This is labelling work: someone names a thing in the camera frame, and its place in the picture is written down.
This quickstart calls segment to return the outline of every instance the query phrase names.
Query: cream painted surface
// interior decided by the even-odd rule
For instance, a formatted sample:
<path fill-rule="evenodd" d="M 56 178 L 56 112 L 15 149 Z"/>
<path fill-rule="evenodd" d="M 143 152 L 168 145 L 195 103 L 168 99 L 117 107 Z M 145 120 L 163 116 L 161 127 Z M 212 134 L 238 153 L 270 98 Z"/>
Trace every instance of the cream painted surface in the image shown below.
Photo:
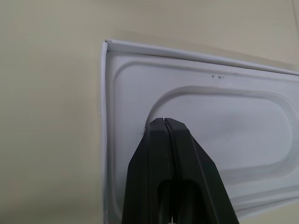
<path fill-rule="evenodd" d="M 299 70 L 298 1 L 0 1 L 0 222 L 102 220 L 98 75 L 106 38 Z M 297 210 L 242 223 L 297 223 Z"/>

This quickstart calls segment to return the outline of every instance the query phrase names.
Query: black plastic tool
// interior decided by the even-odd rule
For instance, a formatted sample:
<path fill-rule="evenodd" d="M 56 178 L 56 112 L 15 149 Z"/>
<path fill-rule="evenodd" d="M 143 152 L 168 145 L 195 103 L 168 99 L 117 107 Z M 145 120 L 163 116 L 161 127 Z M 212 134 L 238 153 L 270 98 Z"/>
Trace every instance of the black plastic tool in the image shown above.
<path fill-rule="evenodd" d="M 128 166 L 122 224 L 238 224 L 218 170 L 185 124 L 155 119 Z"/>

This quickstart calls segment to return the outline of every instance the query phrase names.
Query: white plastic panel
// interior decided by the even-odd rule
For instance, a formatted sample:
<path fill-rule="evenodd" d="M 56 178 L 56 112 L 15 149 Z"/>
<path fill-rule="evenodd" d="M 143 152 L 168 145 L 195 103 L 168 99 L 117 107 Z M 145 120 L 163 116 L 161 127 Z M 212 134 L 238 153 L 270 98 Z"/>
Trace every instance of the white plastic panel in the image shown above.
<path fill-rule="evenodd" d="M 108 52 L 108 218 L 121 221 L 128 163 L 158 117 L 186 124 L 237 214 L 299 196 L 298 94 L 298 76 Z"/>

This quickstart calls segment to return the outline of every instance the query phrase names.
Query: beige wall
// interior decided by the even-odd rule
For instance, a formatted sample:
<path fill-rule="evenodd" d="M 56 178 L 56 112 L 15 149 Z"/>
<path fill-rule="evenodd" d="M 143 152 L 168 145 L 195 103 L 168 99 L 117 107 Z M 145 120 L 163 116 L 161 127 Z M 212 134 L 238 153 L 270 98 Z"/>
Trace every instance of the beige wall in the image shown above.
<path fill-rule="evenodd" d="M 99 223 L 106 38 L 299 70 L 294 9 L 299 0 L 1 0 L 0 223 Z M 243 223 L 297 223 L 297 210 Z"/>

